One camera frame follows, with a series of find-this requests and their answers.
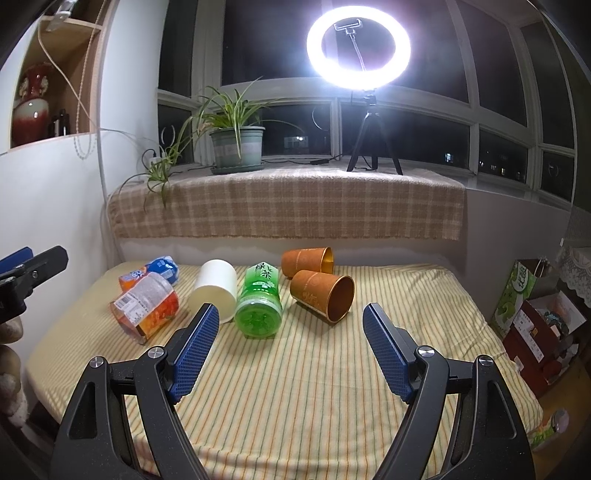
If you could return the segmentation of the rear orange paper cup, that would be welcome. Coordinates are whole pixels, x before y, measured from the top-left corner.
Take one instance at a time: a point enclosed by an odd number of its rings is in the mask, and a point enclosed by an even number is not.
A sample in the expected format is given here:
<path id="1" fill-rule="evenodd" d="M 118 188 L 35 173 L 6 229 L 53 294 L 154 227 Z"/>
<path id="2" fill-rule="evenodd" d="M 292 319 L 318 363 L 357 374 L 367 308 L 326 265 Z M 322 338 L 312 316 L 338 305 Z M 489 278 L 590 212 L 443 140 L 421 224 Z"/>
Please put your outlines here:
<path id="1" fill-rule="evenodd" d="M 335 257 L 331 247 L 288 250 L 281 256 L 280 267 L 288 279 L 303 270 L 332 274 Z"/>

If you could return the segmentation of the striped yellow table cloth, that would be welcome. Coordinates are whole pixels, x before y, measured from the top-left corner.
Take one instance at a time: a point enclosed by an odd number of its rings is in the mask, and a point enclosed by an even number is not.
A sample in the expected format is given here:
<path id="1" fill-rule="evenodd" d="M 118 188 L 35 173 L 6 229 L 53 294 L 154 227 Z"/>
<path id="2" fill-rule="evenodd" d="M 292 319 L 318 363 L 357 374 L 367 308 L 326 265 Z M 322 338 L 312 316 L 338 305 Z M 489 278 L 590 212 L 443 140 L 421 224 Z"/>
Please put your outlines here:
<path id="1" fill-rule="evenodd" d="M 190 321 L 187 299 L 197 266 L 180 266 L 176 318 L 140 345 L 110 309 L 125 262 L 100 277 L 53 325 L 25 371 L 43 406 L 59 423 L 91 357 L 114 363 L 164 345 Z M 177 414 L 201 463 L 214 479 L 371 479 L 407 405 L 393 395 L 363 333 L 363 307 L 380 303 L 418 344 L 452 359 L 491 356 L 510 389 L 526 432 L 543 409 L 456 276 L 442 266 L 339 266 L 356 283 L 345 319 L 334 326 L 304 309 L 280 277 L 283 323 L 270 339 L 248 339 L 221 325 L 190 395 Z"/>

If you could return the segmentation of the green white carton box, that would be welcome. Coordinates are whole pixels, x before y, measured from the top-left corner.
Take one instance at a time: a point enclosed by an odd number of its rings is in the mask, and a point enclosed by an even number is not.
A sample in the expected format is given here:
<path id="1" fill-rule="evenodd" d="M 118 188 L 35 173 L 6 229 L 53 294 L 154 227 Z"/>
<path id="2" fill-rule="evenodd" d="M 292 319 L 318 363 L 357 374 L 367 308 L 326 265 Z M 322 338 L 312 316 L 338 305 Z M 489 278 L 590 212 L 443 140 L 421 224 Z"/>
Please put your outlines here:
<path id="1" fill-rule="evenodd" d="M 522 304 L 552 288 L 554 269 L 546 258 L 516 260 L 489 325 L 503 340 Z"/>

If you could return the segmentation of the blue orange Arctic Ocean cup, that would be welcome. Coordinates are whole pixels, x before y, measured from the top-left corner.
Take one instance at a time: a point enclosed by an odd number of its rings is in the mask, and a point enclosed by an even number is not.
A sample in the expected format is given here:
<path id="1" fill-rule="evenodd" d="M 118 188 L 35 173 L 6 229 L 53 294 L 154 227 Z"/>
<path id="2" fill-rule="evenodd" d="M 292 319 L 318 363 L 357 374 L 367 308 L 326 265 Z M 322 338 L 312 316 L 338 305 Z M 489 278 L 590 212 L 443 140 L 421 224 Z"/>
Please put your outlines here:
<path id="1" fill-rule="evenodd" d="M 161 256 L 118 278 L 122 292 L 125 292 L 137 284 L 148 273 L 155 273 L 165 279 L 170 285 L 174 285 L 178 279 L 178 266 L 170 256 Z"/>

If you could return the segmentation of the orange paper cup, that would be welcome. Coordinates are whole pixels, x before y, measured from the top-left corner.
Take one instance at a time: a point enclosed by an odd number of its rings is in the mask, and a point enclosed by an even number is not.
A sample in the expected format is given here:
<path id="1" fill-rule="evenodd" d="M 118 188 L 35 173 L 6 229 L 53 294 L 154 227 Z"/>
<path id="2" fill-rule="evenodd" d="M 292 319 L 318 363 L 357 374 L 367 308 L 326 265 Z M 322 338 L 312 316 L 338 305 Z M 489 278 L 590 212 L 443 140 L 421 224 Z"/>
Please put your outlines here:
<path id="1" fill-rule="evenodd" d="M 288 250 L 281 256 L 280 267 L 288 279 L 303 270 L 332 274 L 335 257 L 331 247 Z"/>
<path id="2" fill-rule="evenodd" d="M 355 282 L 349 276 L 301 270 L 290 282 L 290 295 L 329 323 L 346 317 L 355 297 Z"/>

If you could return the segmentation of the green tea cup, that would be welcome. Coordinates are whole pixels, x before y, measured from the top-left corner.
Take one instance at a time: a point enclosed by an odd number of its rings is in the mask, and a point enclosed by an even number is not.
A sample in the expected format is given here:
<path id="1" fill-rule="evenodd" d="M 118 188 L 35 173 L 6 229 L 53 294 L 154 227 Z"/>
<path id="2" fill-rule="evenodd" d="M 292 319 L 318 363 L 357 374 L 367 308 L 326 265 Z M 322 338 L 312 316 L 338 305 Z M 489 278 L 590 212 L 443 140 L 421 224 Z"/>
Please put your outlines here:
<path id="1" fill-rule="evenodd" d="M 266 262 L 246 269 L 235 309 L 238 330 L 248 338 L 271 337 L 280 329 L 281 318 L 279 270 Z"/>

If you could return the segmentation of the red ceramic vase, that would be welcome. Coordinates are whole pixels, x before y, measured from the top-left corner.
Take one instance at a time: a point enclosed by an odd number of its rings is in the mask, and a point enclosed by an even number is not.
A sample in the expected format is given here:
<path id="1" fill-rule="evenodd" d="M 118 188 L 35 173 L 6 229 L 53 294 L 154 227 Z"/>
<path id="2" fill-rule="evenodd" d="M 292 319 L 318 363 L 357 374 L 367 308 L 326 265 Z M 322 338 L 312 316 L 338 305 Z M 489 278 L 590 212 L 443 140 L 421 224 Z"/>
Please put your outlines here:
<path id="1" fill-rule="evenodd" d="M 48 87 L 50 63 L 37 63 L 22 75 L 17 89 L 18 100 L 13 108 L 11 140 L 14 146 L 37 142 L 44 138 L 49 122 L 49 104 L 44 98 Z"/>

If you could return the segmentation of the wooden wall shelf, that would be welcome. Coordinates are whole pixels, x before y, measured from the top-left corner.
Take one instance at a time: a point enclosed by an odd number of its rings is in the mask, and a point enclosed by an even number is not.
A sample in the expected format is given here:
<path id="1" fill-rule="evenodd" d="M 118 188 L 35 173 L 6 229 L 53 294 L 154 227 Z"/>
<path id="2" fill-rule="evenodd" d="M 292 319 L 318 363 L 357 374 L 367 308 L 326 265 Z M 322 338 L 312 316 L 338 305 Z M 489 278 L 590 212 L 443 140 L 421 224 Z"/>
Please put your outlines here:
<path id="1" fill-rule="evenodd" d="M 49 122 L 43 141 L 56 137 L 96 132 L 99 72 L 106 37 L 116 1 L 53 1 L 33 23 L 32 33 L 17 73 L 13 108 L 23 73 L 32 65 L 47 62 L 53 67 L 44 96 L 49 104 Z"/>

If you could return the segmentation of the red cardboard box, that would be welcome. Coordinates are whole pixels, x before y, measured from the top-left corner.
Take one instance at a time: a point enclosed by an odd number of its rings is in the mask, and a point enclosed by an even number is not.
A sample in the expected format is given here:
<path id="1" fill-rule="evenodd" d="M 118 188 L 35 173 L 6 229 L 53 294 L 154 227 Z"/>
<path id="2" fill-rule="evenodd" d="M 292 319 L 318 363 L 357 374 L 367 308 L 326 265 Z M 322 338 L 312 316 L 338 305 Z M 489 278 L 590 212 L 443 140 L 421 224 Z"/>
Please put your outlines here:
<path id="1" fill-rule="evenodd" d="M 529 299 L 503 340 L 509 358 L 534 395 L 542 397 L 590 341 L 590 309 L 563 291 Z"/>

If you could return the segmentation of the potted spider plant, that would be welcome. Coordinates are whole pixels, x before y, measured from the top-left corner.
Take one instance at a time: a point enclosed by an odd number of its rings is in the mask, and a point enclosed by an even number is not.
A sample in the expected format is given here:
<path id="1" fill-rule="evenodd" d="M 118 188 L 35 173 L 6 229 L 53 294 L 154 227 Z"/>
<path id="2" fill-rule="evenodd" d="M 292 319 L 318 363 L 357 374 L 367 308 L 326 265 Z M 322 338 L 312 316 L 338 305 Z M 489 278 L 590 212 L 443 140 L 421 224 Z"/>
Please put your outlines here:
<path id="1" fill-rule="evenodd" d="M 168 199 L 172 168 L 185 150 L 191 150 L 201 137 L 213 143 L 215 174 L 249 172 L 262 168 L 263 119 L 259 111 L 270 106 L 270 101 L 252 101 L 245 91 L 226 93 L 214 87 L 201 97 L 197 112 L 189 116 L 179 130 L 173 130 L 172 142 L 159 150 L 151 150 L 152 157 L 142 159 L 144 171 L 133 178 L 143 177 L 148 191 Z"/>

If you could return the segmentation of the front orange paper cup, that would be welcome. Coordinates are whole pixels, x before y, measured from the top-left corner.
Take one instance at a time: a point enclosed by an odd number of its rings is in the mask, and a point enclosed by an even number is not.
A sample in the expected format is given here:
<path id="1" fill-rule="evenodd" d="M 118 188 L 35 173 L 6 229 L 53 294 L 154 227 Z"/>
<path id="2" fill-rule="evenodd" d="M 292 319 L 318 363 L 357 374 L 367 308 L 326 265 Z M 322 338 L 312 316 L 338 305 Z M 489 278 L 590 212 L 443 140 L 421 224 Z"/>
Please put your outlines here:
<path id="1" fill-rule="evenodd" d="M 346 317 L 355 297 L 355 282 L 349 276 L 301 270 L 290 282 L 290 295 L 329 323 Z"/>

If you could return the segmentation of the white paper cup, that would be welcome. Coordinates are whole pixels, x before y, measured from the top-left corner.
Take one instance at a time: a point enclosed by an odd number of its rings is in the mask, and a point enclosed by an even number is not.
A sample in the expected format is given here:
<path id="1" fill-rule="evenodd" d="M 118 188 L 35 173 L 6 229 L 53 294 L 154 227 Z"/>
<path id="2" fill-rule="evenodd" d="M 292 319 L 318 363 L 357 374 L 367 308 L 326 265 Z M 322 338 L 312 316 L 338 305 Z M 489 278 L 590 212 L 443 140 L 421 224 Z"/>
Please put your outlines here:
<path id="1" fill-rule="evenodd" d="M 202 304 L 211 303 L 218 311 L 219 323 L 224 324 L 235 317 L 236 302 L 238 302 L 238 273 L 235 267 L 221 259 L 205 262 L 188 296 L 188 308 L 197 312 Z"/>

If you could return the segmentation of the black tripod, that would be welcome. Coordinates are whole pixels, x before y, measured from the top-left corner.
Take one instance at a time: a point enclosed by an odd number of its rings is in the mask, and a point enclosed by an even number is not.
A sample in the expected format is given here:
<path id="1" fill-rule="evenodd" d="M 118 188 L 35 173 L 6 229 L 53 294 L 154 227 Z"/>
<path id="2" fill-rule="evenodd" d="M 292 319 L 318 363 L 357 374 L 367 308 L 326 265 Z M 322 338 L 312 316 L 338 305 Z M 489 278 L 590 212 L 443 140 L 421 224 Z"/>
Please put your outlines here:
<path id="1" fill-rule="evenodd" d="M 394 152 L 394 148 L 389 139 L 386 123 L 380 115 L 376 93 L 374 91 L 367 92 L 365 96 L 363 96 L 363 100 L 365 100 L 367 107 L 366 115 L 365 117 L 363 117 L 360 131 L 358 137 L 356 137 L 356 142 L 353 146 L 353 151 L 351 154 L 351 158 L 349 158 L 349 163 L 348 167 L 346 167 L 346 171 L 353 172 L 353 170 L 356 169 L 356 163 L 358 162 L 360 156 L 362 156 L 363 144 L 365 144 L 366 141 L 370 142 L 369 170 L 377 171 L 377 169 L 379 169 L 380 159 L 378 142 L 383 142 L 386 146 L 388 157 L 391 158 L 391 160 L 393 161 L 394 169 L 396 170 L 398 175 L 402 176 L 403 169 L 400 163 L 400 159 L 398 155 Z"/>

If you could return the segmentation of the beige plaid sill cloth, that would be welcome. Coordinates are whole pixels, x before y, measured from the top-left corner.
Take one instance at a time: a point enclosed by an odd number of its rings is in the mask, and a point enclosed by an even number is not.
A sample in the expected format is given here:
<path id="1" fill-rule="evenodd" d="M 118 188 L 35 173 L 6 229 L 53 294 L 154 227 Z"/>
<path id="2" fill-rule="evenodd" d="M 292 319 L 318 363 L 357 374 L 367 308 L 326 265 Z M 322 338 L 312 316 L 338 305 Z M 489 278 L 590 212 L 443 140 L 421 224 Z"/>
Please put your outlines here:
<path id="1" fill-rule="evenodd" d="M 461 236 L 465 187 L 438 173 L 398 175 L 293 166 L 182 174 L 163 191 L 117 189 L 107 207 L 118 239 L 419 239 Z"/>

